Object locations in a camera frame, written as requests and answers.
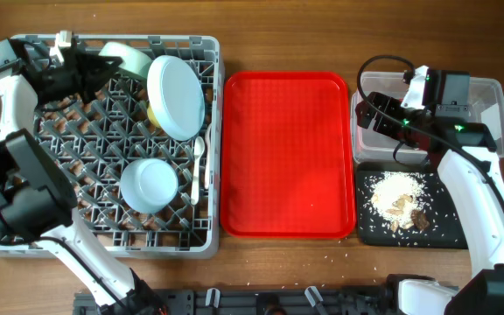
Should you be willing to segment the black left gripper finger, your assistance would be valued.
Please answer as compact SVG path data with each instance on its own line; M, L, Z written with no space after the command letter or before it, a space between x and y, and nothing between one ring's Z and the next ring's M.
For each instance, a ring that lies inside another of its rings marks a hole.
M109 82L111 76L106 74L98 74L88 76L82 86L81 99L84 103L90 103L96 98L96 93Z
M80 68L86 76L110 76L122 63L122 57L86 54L82 56Z

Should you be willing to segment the green bowl with food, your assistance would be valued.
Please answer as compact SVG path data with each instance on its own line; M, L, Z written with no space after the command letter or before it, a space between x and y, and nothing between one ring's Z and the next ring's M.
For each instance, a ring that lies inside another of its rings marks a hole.
M118 42L108 42L99 52L104 57L120 57L118 72L132 79L145 81L152 59L142 51Z

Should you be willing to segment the yellow plastic cup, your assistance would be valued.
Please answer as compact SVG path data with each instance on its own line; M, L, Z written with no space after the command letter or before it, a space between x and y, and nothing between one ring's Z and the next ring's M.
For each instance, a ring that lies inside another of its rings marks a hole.
M156 128L159 128L159 129L161 128L157 118L154 115L154 112L152 110L152 106L149 103L147 104L146 115L148 117L148 120L150 121L150 123L153 126L155 126Z

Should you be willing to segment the light blue plate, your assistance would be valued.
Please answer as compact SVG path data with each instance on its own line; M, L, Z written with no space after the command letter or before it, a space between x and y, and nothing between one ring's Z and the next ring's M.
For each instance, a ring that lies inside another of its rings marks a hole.
M205 96L193 69L181 58L152 61L147 77L150 107L160 128L178 141L198 134L205 120Z

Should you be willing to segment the light blue bowl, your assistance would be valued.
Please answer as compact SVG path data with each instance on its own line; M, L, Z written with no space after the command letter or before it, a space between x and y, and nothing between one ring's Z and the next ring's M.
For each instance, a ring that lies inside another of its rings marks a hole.
M177 173L157 158L142 158L128 164L120 178L120 193L126 204L142 214L154 214L168 206L178 187Z

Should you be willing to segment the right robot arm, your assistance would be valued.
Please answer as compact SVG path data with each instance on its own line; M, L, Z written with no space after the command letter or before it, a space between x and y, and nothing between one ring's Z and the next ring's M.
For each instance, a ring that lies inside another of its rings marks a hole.
M451 196L472 264L453 290L423 276L391 276L389 305L401 314L504 314L504 182L496 142L472 119L467 72L411 68L402 99L358 91L358 124L426 151Z

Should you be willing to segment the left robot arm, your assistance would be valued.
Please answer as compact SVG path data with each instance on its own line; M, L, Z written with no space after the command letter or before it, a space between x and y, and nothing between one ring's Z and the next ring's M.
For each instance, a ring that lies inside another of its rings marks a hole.
M0 41L0 246L51 252L91 291L100 314L166 314L160 296L88 228L74 187L33 136L35 111L68 96L93 101L122 62L79 49L68 31L51 49Z

